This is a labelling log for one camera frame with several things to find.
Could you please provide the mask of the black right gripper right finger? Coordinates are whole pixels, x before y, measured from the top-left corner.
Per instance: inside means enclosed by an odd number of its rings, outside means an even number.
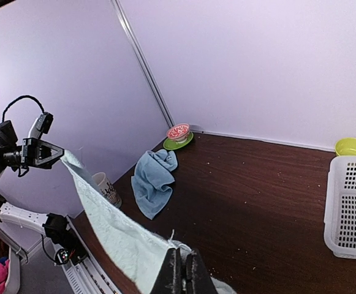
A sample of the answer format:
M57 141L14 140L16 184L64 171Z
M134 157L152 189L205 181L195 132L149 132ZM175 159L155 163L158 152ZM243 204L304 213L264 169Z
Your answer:
M216 288L210 278L205 263L197 249L193 249L186 257L186 293L216 294Z

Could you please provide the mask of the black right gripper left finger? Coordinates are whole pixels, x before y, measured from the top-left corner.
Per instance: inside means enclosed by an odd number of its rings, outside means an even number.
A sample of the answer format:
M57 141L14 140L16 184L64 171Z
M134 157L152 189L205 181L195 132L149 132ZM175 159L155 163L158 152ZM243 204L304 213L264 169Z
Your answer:
M182 294L183 274L180 249L170 248L164 258L151 294Z

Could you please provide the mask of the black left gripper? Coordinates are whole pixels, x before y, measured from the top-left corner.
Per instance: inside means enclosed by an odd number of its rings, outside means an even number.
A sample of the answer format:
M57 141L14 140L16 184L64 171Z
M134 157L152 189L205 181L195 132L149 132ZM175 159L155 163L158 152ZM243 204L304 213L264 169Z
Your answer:
M24 138L21 146L21 166L52 169L64 155L64 149L36 138Z

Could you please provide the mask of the mint green panda towel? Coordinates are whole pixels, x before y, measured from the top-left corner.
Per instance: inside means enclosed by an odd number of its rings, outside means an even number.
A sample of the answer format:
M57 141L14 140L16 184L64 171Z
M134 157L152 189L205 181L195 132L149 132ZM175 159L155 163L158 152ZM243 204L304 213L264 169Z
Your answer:
M174 248L181 252L183 291L186 293L186 257L193 249L145 229L109 203L90 173L70 151L64 152L61 161L73 177L85 214L105 253L139 292L151 293L167 251ZM234 293L230 285L210 278L217 293Z

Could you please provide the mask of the light blue towel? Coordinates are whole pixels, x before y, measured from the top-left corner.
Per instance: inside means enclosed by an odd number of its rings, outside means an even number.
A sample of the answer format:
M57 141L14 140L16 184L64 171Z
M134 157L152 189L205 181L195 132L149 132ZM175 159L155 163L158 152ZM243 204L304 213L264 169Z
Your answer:
M138 160L131 185L135 202L148 219L159 214L172 196L170 187L175 182L172 172L178 167L174 151L160 149L146 151Z

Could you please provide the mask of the white perforated plastic basket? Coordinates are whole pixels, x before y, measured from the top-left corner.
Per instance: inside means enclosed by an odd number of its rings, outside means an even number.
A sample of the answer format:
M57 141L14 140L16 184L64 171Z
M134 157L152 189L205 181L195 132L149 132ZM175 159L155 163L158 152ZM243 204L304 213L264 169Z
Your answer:
M356 156L337 156L330 162L324 242L334 256L356 259Z

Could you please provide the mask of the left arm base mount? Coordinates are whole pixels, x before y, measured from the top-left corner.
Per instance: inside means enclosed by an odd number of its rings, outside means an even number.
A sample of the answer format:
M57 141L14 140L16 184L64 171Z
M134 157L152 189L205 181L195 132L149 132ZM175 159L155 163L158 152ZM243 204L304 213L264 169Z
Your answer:
M88 253L82 245L80 239L70 228L67 217L59 214L47 214L47 220L42 224L44 233L50 238L53 244L60 245L68 253L68 259L74 264L82 262Z

